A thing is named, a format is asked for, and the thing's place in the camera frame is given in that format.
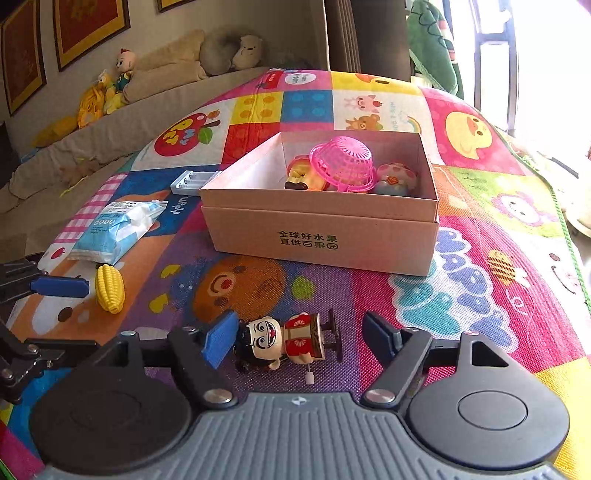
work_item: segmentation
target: blue gripper pad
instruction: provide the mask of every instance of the blue gripper pad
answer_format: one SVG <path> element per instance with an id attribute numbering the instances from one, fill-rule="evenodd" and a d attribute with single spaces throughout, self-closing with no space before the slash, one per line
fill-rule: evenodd
<path id="1" fill-rule="evenodd" d="M 228 354 L 238 333 L 238 314 L 233 310 L 222 313 L 205 336 L 202 354 L 214 368 L 219 367 Z"/>

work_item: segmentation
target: pink plastic basket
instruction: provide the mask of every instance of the pink plastic basket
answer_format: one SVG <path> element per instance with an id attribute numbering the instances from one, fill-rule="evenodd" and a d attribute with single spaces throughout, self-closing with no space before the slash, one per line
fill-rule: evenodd
<path id="1" fill-rule="evenodd" d="M 367 192 L 375 186 L 375 169 L 367 146 L 351 137 L 334 137 L 310 151 L 310 164 L 339 192 Z"/>

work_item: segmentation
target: yellow plush toy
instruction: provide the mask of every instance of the yellow plush toy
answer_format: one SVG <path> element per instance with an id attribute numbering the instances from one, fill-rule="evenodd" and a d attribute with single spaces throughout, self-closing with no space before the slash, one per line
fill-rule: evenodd
<path id="1" fill-rule="evenodd" d="M 99 87 L 105 93 L 105 103 L 115 96 L 115 83 L 106 70 L 99 75 Z"/>
<path id="2" fill-rule="evenodd" d="M 122 106 L 127 105 L 125 103 L 125 99 L 123 98 L 123 93 L 119 92 L 113 95 L 113 98 L 105 102 L 104 112 L 105 115 L 112 114 L 115 110 L 121 108 Z"/>
<path id="3" fill-rule="evenodd" d="M 78 110 L 78 128 L 83 128 L 103 116 L 105 93 L 98 85 L 93 85 L 82 95 Z"/>
<path id="4" fill-rule="evenodd" d="M 53 142 L 57 142 L 62 138 L 71 134 L 78 128 L 78 121 L 74 115 L 60 118 L 56 122 L 41 130 L 33 140 L 33 147 L 43 148 L 48 147 Z"/>

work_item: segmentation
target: plush toy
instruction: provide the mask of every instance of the plush toy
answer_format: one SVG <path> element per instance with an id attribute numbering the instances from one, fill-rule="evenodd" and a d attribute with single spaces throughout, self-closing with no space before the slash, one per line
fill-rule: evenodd
<path id="1" fill-rule="evenodd" d="M 117 93 L 123 92 L 123 88 L 125 88 L 125 85 L 129 83 L 131 77 L 134 75 L 136 59 L 135 53 L 124 48 L 121 49 L 121 53 L 117 58 L 117 64 L 115 65 L 117 72 L 119 72 L 119 77 L 115 82 Z"/>
<path id="2" fill-rule="evenodd" d="M 240 50 L 232 57 L 232 67 L 236 70 L 253 68 L 262 56 L 262 40 L 254 35 L 240 37 Z"/>
<path id="3" fill-rule="evenodd" d="M 262 40 L 245 27 L 220 27 L 205 36 L 199 61 L 208 75 L 249 69 L 262 57 Z"/>
<path id="4" fill-rule="evenodd" d="M 106 70 L 103 70 L 103 73 L 99 75 L 99 88 L 105 93 L 105 102 L 108 102 L 115 96 L 116 87 L 113 83 L 113 78 L 111 78 L 111 75 Z"/>
<path id="5" fill-rule="evenodd" d="M 74 161 L 74 165 L 68 167 L 60 167 L 61 179 L 67 182 L 69 192 L 74 186 L 78 185 L 86 177 L 90 177 L 94 172 L 100 169 L 99 161 L 96 158 L 87 160 L 85 158 L 78 158 Z"/>
<path id="6" fill-rule="evenodd" d="M 33 147 L 48 147 L 52 143 L 68 136 L 77 128 L 78 120 L 74 115 L 60 118 L 59 120 L 45 127 L 37 134 L 35 140 L 33 140 Z"/>
<path id="7" fill-rule="evenodd" d="M 105 102 L 104 112 L 105 115 L 112 114 L 115 110 L 120 109 L 122 106 L 127 105 L 123 92 L 116 93 L 111 100 Z"/>
<path id="8" fill-rule="evenodd" d="M 78 128 L 83 128 L 102 117 L 104 105 L 105 93 L 98 84 L 85 91 L 78 109 Z"/>

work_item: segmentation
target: doll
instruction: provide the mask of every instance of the doll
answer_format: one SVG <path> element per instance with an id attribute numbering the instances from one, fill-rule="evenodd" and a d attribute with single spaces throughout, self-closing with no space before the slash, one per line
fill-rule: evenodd
<path id="1" fill-rule="evenodd" d="M 123 92 L 125 85 L 131 80 L 131 77 L 134 74 L 136 59 L 135 53 L 124 48 L 121 49 L 119 57 L 117 57 L 117 64 L 115 65 L 117 72 L 119 73 L 119 77 L 115 82 L 117 93 Z"/>
<path id="2" fill-rule="evenodd" d="M 335 341 L 326 343 L 324 333 L 330 331 Z M 236 367 L 247 372 L 249 367 L 276 370 L 283 360 L 295 364 L 310 365 L 326 359 L 326 349 L 336 352 L 337 362 L 343 361 L 343 345 L 340 329 L 332 309 L 329 321 L 321 324 L 320 315 L 300 313 L 291 317 L 283 326 L 272 317 L 251 322 L 241 322 L 234 346 L 239 358 Z M 308 368 L 306 383 L 314 383 L 314 375 Z"/>
<path id="3" fill-rule="evenodd" d="M 287 166 L 286 190 L 326 190 L 328 186 L 310 165 L 309 155 L 298 155 Z"/>

